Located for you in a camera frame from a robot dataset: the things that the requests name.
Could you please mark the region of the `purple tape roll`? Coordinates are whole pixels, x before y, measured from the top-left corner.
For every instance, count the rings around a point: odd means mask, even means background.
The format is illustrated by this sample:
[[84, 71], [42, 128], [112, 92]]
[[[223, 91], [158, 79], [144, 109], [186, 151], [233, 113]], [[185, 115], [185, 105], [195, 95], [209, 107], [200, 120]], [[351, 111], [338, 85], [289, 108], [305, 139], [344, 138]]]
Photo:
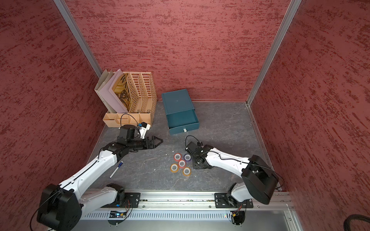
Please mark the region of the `purple tape roll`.
[[192, 160], [191, 155], [190, 155], [190, 154], [185, 154], [185, 155], [184, 155], [184, 160], [185, 160], [186, 162], [190, 162], [190, 161]]

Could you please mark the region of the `teal drawer cabinet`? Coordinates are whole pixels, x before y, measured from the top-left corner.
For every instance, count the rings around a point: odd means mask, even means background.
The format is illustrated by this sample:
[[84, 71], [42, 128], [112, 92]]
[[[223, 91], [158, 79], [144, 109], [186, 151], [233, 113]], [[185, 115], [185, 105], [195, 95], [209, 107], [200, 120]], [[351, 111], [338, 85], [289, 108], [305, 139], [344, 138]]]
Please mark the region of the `teal drawer cabinet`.
[[187, 89], [166, 92], [161, 96], [171, 135], [199, 129], [199, 120]]

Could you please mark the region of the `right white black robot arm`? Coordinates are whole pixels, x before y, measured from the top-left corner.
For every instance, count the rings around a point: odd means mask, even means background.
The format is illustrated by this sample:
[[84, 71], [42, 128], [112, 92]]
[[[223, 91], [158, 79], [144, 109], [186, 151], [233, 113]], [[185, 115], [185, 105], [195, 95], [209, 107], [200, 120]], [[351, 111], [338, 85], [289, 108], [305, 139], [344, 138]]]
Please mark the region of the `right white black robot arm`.
[[242, 179], [229, 188], [225, 196], [226, 204], [238, 208], [246, 200], [255, 199], [268, 205], [279, 183], [278, 174], [259, 156], [238, 157], [222, 152], [201, 142], [190, 142], [186, 152], [191, 155], [194, 169], [222, 168]]

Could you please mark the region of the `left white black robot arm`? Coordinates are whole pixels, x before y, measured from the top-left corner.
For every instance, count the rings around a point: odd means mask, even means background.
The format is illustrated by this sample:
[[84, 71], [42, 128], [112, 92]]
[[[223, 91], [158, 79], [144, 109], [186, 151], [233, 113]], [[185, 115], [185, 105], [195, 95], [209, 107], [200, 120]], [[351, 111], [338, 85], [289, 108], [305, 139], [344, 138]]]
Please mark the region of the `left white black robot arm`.
[[121, 164], [126, 155], [155, 149], [163, 143], [163, 139], [156, 136], [147, 137], [146, 131], [134, 125], [120, 127], [117, 140], [101, 148], [90, 163], [58, 185], [50, 184], [43, 190], [33, 217], [51, 230], [70, 231], [83, 216], [107, 205], [131, 213], [138, 206], [138, 199], [127, 198], [120, 185], [111, 183], [87, 196], [84, 193], [112, 166]]

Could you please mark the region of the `orange tape roll lower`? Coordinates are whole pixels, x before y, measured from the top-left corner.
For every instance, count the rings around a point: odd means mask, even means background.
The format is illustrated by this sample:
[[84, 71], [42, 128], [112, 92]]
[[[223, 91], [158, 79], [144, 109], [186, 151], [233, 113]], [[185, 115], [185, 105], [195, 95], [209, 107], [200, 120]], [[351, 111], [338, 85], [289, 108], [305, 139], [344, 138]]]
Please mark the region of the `orange tape roll lower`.
[[184, 176], [190, 176], [191, 175], [191, 169], [189, 167], [185, 167], [183, 169], [183, 175]]

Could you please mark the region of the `blue white marker pen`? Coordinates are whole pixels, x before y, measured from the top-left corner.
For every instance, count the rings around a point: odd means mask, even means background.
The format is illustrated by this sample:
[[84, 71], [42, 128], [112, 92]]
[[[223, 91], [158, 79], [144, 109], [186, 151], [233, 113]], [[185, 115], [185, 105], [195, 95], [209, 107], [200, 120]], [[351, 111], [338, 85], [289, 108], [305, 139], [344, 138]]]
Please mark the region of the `blue white marker pen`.
[[122, 166], [122, 164], [123, 164], [123, 161], [121, 161], [120, 163], [119, 163], [119, 165], [114, 169], [114, 171], [112, 172], [112, 174], [110, 175], [110, 179], [112, 179], [113, 178], [113, 176], [116, 174], [116, 172], [120, 169], [120, 167]]

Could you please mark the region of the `beige plastic file organizer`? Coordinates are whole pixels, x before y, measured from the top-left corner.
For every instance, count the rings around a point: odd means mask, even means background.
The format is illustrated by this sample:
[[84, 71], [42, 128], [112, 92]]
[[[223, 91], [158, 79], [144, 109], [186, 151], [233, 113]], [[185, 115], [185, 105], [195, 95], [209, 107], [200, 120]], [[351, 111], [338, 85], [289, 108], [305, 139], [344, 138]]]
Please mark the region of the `beige plastic file organizer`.
[[128, 73], [128, 86], [131, 107], [128, 113], [106, 112], [103, 122], [109, 128], [118, 128], [125, 124], [136, 125], [145, 122], [153, 125], [157, 104], [157, 93], [151, 72]]

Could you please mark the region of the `yellow patterned book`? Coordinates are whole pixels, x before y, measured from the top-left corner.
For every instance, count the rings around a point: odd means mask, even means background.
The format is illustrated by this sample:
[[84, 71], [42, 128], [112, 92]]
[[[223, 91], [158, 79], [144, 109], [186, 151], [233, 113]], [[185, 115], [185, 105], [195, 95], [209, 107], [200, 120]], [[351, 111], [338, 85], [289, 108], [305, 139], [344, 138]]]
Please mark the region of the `yellow patterned book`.
[[128, 86], [128, 73], [123, 73], [118, 77], [118, 79], [114, 82], [112, 90], [118, 100], [122, 103], [122, 105], [126, 108], [128, 112], [131, 107], [131, 96]]

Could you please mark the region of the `pink folder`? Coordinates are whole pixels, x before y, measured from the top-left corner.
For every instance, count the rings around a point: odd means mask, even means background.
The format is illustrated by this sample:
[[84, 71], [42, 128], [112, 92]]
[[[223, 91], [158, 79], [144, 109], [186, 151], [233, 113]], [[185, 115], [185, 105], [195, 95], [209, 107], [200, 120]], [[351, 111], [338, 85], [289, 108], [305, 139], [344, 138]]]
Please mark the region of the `pink folder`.
[[118, 100], [118, 98], [116, 97], [116, 95], [114, 94], [114, 92], [112, 90], [114, 82], [122, 74], [123, 74], [123, 72], [121, 71], [121, 69], [118, 69], [116, 72], [114, 72], [113, 77], [109, 80], [109, 82], [100, 91], [100, 94], [103, 96], [103, 98], [106, 100], [106, 102], [113, 108], [113, 110], [114, 110], [113, 113], [128, 113], [126, 111], [126, 108]]

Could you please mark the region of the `beige folder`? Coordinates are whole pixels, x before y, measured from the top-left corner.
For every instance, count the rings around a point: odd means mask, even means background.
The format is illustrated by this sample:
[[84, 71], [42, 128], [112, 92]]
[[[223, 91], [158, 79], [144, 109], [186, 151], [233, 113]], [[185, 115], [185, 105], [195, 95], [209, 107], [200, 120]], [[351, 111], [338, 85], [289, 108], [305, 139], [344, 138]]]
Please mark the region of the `beige folder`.
[[103, 96], [100, 94], [100, 91], [102, 88], [109, 82], [109, 80], [113, 77], [114, 71], [107, 71], [104, 70], [101, 74], [98, 83], [96, 84], [94, 91], [100, 98], [100, 100], [103, 102], [105, 107], [107, 108], [108, 112], [113, 113], [113, 108], [106, 102], [106, 100], [103, 98]]

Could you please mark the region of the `aluminium front rail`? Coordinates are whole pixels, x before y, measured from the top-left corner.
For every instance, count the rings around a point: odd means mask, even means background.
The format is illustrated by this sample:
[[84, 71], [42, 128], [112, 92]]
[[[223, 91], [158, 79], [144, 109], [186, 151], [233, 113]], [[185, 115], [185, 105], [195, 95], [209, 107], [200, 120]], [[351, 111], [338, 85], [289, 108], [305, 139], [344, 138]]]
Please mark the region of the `aluminium front rail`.
[[255, 199], [231, 206], [226, 193], [208, 191], [128, 191], [125, 198], [138, 210], [227, 210], [295, 211], [288, 192], [274, 192], [268, 205]]

